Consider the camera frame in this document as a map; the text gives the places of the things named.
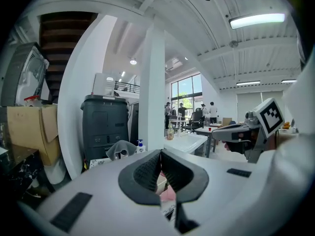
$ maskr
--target black trash bin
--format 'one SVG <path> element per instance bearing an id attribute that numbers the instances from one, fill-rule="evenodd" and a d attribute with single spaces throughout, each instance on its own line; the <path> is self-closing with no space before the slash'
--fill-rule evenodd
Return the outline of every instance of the black trash bin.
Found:
<path id="1" fill-rule="evenodd" d="M 81 109 L 83 142 L 88 165 L 92 159 L 107 158 L 106 152 L 117 141 L 129 141 L 125 99 L 87 95 Z"/>

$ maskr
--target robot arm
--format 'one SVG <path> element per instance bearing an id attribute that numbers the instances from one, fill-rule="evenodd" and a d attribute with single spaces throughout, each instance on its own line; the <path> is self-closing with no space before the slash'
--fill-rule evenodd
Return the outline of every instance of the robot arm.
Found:
<path id="1" fill-rule="evenodd" d="M 245 115 L 244 124 L 233 124 L 212 132 L 216 140 L 226 141 L 230 150 L 245 154 L 249 162 L 256 163 L 265 150 L 267 139 L 284 123 L 283 115 L 274 98 L 266 99 Z M 257 140 L 252 132 L 258 133 Z"/>

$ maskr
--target gray cloth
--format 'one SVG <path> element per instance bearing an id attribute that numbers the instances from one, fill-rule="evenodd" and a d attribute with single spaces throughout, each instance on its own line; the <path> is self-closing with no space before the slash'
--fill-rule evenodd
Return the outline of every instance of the gray cloth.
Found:
<path id="1" fill-rule="evenodd" d="M 127 155 L 133 155 L 137 150 L 137 146 L 133 145 L 130 142 L 120 140 L 116 142 L 112 147 L 106 152 L 106 155 L 112 160 L 115 160 L 115 154 L 120 153 L 122 151 L 126 151 Z"/>

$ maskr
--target black rubber pad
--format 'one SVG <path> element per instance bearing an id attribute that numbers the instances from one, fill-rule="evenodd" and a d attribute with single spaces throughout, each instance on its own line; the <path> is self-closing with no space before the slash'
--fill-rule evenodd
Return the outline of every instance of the black rubber pad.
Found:
<path id="1" fill-rule="evenodd" d="M 52 219 L 51 223 L 59 229 L 69 232 L 74 222 L 77 220 L 85 206 L 90 201 L 92 195 L 79 192 L 68 204 Z"/>
<path id="2" fill-rule="evenodd" d="M 238 170 L 238 169 L 234 169 L 234 168 L 227 170 L 227 172 L 231 173 L 233 175 L 240 176 L 240 177 L 250 177 L 250 175 L 252 173 L 250 171 L 242 171 L 242 170 Z"/>

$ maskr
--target cardboard box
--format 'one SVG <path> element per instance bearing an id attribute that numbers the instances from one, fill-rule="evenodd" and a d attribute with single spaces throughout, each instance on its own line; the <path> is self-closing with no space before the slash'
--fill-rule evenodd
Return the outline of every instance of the cardboard box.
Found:
<path id="1" fill-rule="evenodd" d="M 57 106 L 8 107 L 7 119 L 12 144 L 38 149 L 44 165 L 55 163 L 61 152 Z"/>

